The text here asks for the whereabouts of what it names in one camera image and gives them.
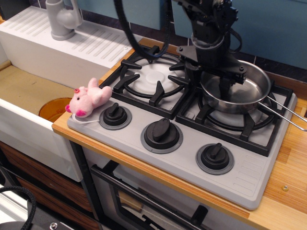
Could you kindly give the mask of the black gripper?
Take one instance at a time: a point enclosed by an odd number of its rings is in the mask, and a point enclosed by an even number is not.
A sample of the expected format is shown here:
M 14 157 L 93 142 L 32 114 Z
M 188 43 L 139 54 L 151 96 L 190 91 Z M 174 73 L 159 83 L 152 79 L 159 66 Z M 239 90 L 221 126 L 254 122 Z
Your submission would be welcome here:
M 229 101 L 235 83 L 243 84 L 247 69 L 223 46 L 204 49 L 197 46 L 180 46 L 177 52 L 185 61 L 185 73 L 192 86 L 197 86 L 201 70 L 220 78 L 219 90 L 223 101 Z

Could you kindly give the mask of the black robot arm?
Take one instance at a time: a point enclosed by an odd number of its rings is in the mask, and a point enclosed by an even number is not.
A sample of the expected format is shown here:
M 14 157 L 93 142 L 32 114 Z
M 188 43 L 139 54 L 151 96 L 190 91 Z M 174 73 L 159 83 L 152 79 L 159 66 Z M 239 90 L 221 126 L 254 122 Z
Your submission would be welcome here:
M 220 77 L 221 98 L 226 100 L 231 86 L 243 84 L 246 77 L 246 69 L 233 56 L 241 48 L 230 49 L 232 35 L 242 40 L 232 29 L 238 10 L 230 0 L 180 0 L 178 4 L 192 25 L 192 45 L 178 48 L 185 72 L 193 83 L 199 83 L 205 73 Z

